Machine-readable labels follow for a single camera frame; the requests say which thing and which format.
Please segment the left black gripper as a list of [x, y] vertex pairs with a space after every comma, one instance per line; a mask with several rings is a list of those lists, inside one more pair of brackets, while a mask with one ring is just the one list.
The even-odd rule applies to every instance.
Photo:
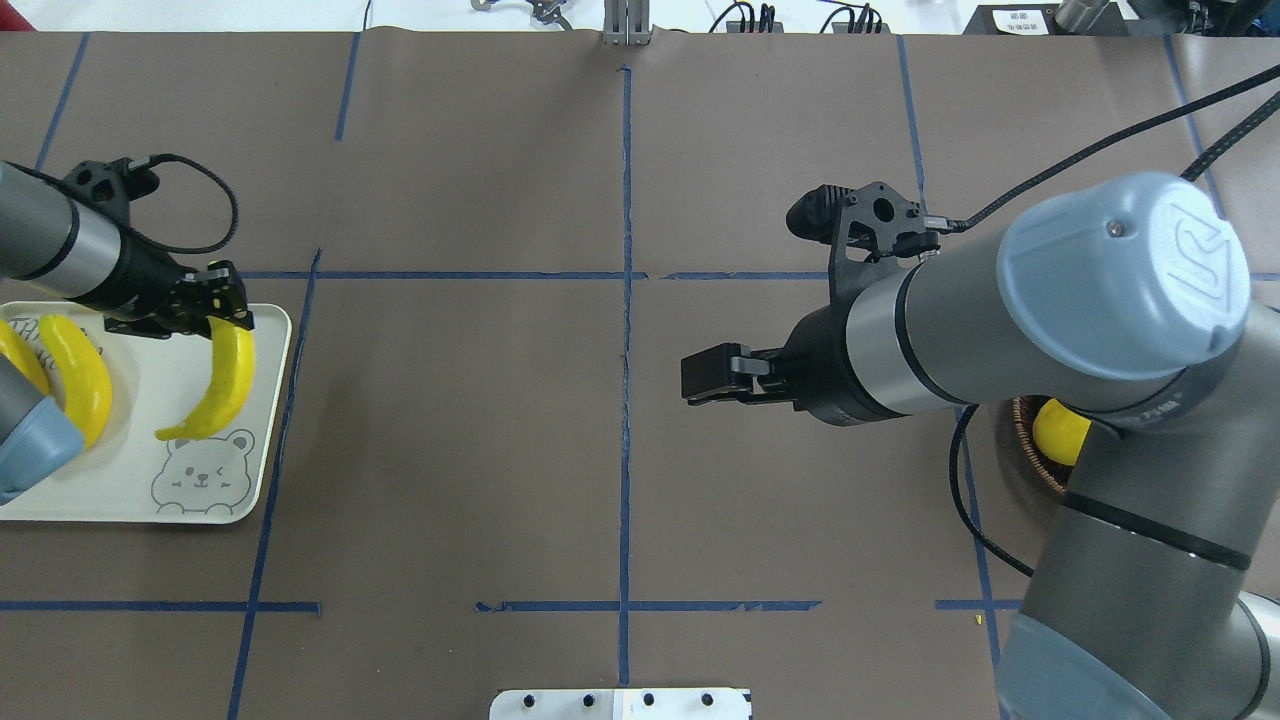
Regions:
[[96, 288], [96, 309], [108, 333], [151, 340], [211, 334], [214, 322], [255, 329], [244, 282], [232, 261], [196, 272], [125, 236], [115, 266]]

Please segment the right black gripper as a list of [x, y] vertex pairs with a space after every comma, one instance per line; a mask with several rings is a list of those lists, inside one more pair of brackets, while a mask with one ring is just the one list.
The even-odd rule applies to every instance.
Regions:
[[681, 392], [692, 407], [791, 404], [835, 427], [870, 421], [855, 395], [847, 357], [836, 347], [832, 307], [805, 315], [782, 348], [721, 343], [680, 361]]

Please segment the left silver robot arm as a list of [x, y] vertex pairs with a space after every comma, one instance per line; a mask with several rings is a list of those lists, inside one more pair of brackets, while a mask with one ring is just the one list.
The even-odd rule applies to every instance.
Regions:
[[156, 430], [160, 441], [206, 439], [246, 405], [256, 374], [255, 315], [228, 260], [180, 261], [192, 247], [140, 231], [132, 205], [157, 191], [157, 168], [180, 164], [227, 197], [224, 236], [197, 247], [224, 249], [241, 223], [230, 186], [189, 158], [160, 152], [145, 161], [86, 160], [61, 177], [3, 163], [3, 281], [36, 292], [35, 340], [3, 319], [3, 502], [10, 503], [84, 455], [113, 413], [113, 380], [97, 342], [70, 310], [111, 334], [207, 340], [212, 375], [192, 410]]

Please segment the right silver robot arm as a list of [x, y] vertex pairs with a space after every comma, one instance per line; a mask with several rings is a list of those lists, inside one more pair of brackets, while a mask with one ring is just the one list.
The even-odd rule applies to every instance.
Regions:
[[1092, 425], [995, 674], [1014, 719], [1275, 719], [1277, 602], [1245, 575], [1277, 502], [1277, 311], [1199, 187], [1139, 172], [942, 250], [874, 182], [786, 217], [829, 301], [780, 348], [681, 361], [692, 406], [836, 427], [1042, 395]]

